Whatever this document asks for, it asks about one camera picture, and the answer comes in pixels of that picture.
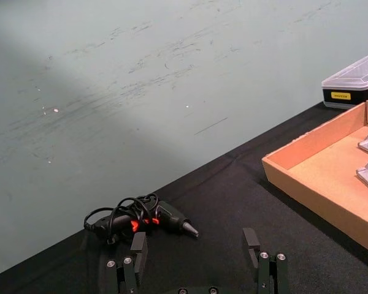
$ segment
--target table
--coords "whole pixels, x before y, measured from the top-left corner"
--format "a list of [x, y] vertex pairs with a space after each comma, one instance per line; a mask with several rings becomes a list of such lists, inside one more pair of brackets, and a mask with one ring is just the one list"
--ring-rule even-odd
[[[368, 251], [268, 183], [261, 164], [265, 154], [341, 112], [316, 105], [156, 191], [201, 235], [153, 232], [142, 293], [200, 285], [254, 289], [243, 227], [256, 230], [262, 249], [288, 256], [292, 293], [368, 293]], [[97, 293], [105, 265], [100, 248], [80, 231], [0, 274], [0, 294]], [[127, 244], [120, 248], [128, 251]]]

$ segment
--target clear plastic lid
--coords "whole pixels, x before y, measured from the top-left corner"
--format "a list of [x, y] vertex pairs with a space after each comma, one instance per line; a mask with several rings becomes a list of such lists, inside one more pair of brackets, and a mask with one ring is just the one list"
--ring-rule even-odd
[[367, 90], [368, 56], [322, 81], [323, 89]]

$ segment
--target plastic storage box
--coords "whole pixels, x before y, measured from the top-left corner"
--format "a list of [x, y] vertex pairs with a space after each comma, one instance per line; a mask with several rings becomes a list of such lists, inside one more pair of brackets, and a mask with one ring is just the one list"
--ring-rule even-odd
[[327, 107], [351, 108], [368, 100], [368, 56], [322, 82]]

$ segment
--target black cable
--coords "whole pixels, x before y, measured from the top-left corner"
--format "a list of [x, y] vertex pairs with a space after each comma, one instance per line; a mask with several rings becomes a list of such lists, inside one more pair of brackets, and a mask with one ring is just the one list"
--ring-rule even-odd
[[85, 228], [85, 230], [87, 231], [93, 231], [93, 225], [90, 225], [87, 221], [89, 218], [91, 218], [92, 216], [94, 216], [96, 213], [100, 213], [101, 211], [112, 211], [113, 208], [111, 207], [101, 207], [98, 208], [96, 210], [93, 210], [92, 212], [90, 212], [89, 214], [86, 215], [85, 220], [83, 221], [83, 227]]
[[[130, 205], [124, 206], [123, 203], [126, 201], [132, 201]], [[154, 204], [151, 206], [151, 208], [147, 208], [146, 204], [150, 203], [151, 201], [154, 201]], [[84, 220], [83, 226], [85, 230], [93, 231], [94, 225], [91, 225], [87, 222], [87, 220], [93, 216], [96, 213], [99, 213], [101, 211], [111, 211], [109, 216], [109, 224], [107, 227], [107, 241], [108, 243], [114, 243], [114, 234], [112, 234], [112, 224], [113, 220], [115, 219], [115, 216], [120, 213], [121, 215], [126, 214], [128, 216], [131, 216], [133, 219], [136, 219], [139, 224], [141, 225], [149, 225], [152, 223], [152, 212], [157, 207], [159, 202], [159, 198], [156, 194], [148, 194], [143, 196], [138, 196], [136, 198], [134, 197], [128, 197], [122, 199], [116, 207], [103, 207], [98, 208], [92, 212], [90, 212]]]

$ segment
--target scratch mark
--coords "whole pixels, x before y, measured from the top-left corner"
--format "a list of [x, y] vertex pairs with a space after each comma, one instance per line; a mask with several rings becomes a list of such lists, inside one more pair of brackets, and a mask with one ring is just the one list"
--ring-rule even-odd
[[193, 115], [194, 113], [193, 112], [191, 112], [191, 113], [188, 113], [187, 115], [185, 115], [183, 118], [187, 118], [187, 117], [189, 117], [190, 115]]
[[331, 4], [332, 4], [332, 1], [329, 1], [326, 4], [324, 4], [322, 6], [319, 6], [317, 9], [308, 11], [305, 14], [303, 14], [298, 20], [294, 21], [293, 23], [300, 23], [300, 22], [304, 21], [305, 19], [311, 20], [312, 17], [314, 17], [319, 11], [323, 10], [324, 8], [326, 8], [327, 6], [329, 6]]
[[124, 31], [122, 31], [120, 29], [120, 27], [118, 28], [115, 28], [111, 33], [110, 35], [113, 36], [113, 37], [117, 37], [118, 35], [122, 34]]
[[214, 58], [214, 60], [215, 60], [215, 61], [220, 61], [220, 60], [225, 59], [225, 58], [227, 58], [227, 57], [228, 57], [227, 55], [220, 54], [220, 55], [216, 56], [216, 57]]
[[138, 32], [143, 31], [144, 29], [148, 29], [149, 27], [151, 26], [145, 26], [144, 28], [141, 28], [140, 30], [138, 30]]
[[233, 11], [235, 11], [235, 10], [237, 10], [237, 9], [241, 8], [241, 7], [242, 7], [242, 6], [241, 6], [241, 4], [239, 4], [238, 6], [233, 7], [232, 9], [229, 9], [229, 10], [225, 11], [225, 12], [224, 12], [224, 13], [222, 13], [221, 15], [229, 14], [229, 13], [231, 13], [231, 12], [233, 12]]
[[180, 53], [177, 53], [177, 54], [174, 54], [172, 57], [174, 58], [174, 57], [181, 57], [181, 58], [183, 58], [183, 57], [185, 57], [185, 56], [187, 56], [187, 55], [190, 55], [190, 54], [192, 54], [192, 53], [194, 53], [195, 51], [201, 51], [200, 49], [192, 49], [192, 50], [188, 50], [188, 51], [184, 51], [184, 52], [180, 52]]
[[[144, 103], [144, 101], [141, 100], [140, 102], [142, 103], [136, 102], [138, 99], [145, 96], [149, 88], [162, 85], [170, 87], [172, 83], [178, 81], [180, 77], [186, 76], [193, 68], [195, 68], [193, 65], [189, 65], [188, 67], [180, 70], [168, 70], [164, 75], [144, 79], [137, 83], [128, 84], [122, 87], [118, 86], [120, 84], [120, 82], [118, 82], [114, 91], [103, 95], [95, 94], [95, 97], [90, 100], [84, 99], [83, 96], [78, 96], [76, 99], [80, 101], [71, 105], [71, 109], [60, 111], [60, 115], [51, 115], [54, 110], [49, 106], [45, 106], [45, 108], [41, 110], [49, 113], [49, 115], [46, 116], [43, 116], [40, 111], [30, 111], [30, 113], [24, 118], [14, 118], [13, 122], [7, 126], [9, 130], [6, 132], [6, 137], [3, 137], [4, 134], [0, 134], [0, 136], [2, 140], [9, 139], [37, 144], [38, 140], [42, 140], [50, 133], [63, 129], [74, 123], [78, 123], [87, 116], [95, 115], [97, 108], [102, 107], [103, 109], [106, 109], [106, 117], [109, 117], [109, 115], [117, 115], [119, 111], [127, 110], [129, 107], [139, 107]], [[0, 149], [0, 165], [12, 157], [16, 148], [17, 146], [8, 147], [5, 150]], [[38, 156], [41, 159], [46, 158], [44, 154], [40, 154], [37, 151], [35, 151], [34, 154], [29, 153], [29, 155], [35, 159], [37, 159]]]
[[6, 191], [6, 194], [7, 194], [8, 200], [12, 201], [13, 195], [9, 191]]
[[[118, 36], [119, 34], [121, 34], [122, 32], [116, 32], [115, 30], [113, 31], [113, 33], [111, 33], [110, 35], [113, 36], [113, 37], [116, 37]], [[80, 53], [83, 53], [83, 54], [87, 54], [89, 53], [91, 50], [94, 50], [102, 45], [104, 45], [105, 42], [103, 43], [100, 43], [100, 44], [95, 44], [95, 43], [89, 43], [89, 44], [86, 44], [83, 48], [79, 48], [79, 49], [75, 49], [75, 50], [72, 50], [72, 51], [67, 51], [65, 53], [65, 55], [68, 55], [68, 54], [80, 54]]]
[[206, 127], [205, 129], [200, 130], [199, 132], [197, 132], [197, 133], [196, 133], [196, 134], [194, 134], [194, 135], [197, 135], [197, 134], [199, 134], [199, 133], [201, 133], [201, 132], [204, 132], [205, 130], [207, 130], [207, 129], [209, 129], [209, 128], [213, 127], [213, 126], [215, 126], [216, 124], [222, 123], [223, 121], [225, 121], [225, 120], [227, 120], [227, 119], [228, 119], [228, 118], [221, 119], [220, 121], [217, 121], [215, 124], [212, 124], [211, 126], [208, 126], [208, 127]]
[[179, 50], [179, 49], [185, 49], [185, 48], [188, 48], [188, 47], [193, 46], [193, 45], [195, 45], [195, 43], [191, 43], [191, 44], [189, 44], [189, 45], [187, 45], [187, 46], [183, 46], [183, 47], [177, 47], [177, 48], [174, 48], [174, 49], [173, 49], [173, 52], [174, 52], [174, 51], [176, 51], [176, 50]]
[[144, 63], [144, 60], [143, 59], [140, 59], [137, 63], [136, 63], [136, 65], [132, 68], [132, 69], [130, 69], [129, 70], [129, 74], [131, 74], [131, 73], [133, 73], [133, 72], [135, 72], [135, 71], [137, 71], [137, 70], [139, 70], [139, 69], [143, 69], [144, 68], [144, 66], [145, 66], [145, 63]]
[[109, 90], [113, 85], [117, 85], [117, 81], [111, 82], [110, 85], [108, 86], [108, 88], [106, 88], [106, 90]]

